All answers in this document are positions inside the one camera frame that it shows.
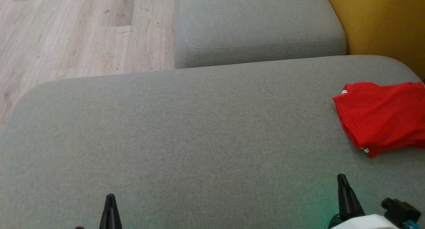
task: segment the gray sofa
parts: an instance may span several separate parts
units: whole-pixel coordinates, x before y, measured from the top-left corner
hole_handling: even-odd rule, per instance
[[[176,0],[176,68],[346,54],[328,0]]]

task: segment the white plastic part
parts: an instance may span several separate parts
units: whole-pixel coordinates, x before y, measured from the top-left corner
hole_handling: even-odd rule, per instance
[[[372,214],[363,217],[354,217],[350,220],[332,227],[332,229],[397,229],[397,227],[385,217]]]

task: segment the red cloth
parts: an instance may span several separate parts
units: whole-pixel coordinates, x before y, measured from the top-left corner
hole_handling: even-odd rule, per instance
[[[379,86],[347,84],[333,97],[344,131],[370,158],[401,147],[425,148],[425,87],[422,82]]]

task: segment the folded red shirt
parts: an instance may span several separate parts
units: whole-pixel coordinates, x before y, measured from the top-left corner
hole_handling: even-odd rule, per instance
[[[401,147],[425,148],[425,87],[422,82],[379,86],[347,84],[333,97],[344,131],[370,158]]]

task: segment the sofa cushion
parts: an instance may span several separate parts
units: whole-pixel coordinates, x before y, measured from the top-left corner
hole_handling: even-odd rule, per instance
[[[425,151],[369,159],[332,101],[346,83],[417,80],[339,56],[38,86],[0,139],[2,227],[97,228],[114,193],[123,228],[326,228],[338,173],[367,214],[385,197],[425,211]]]
[[[177,68],[346,54],[328,0],[176,0]]]

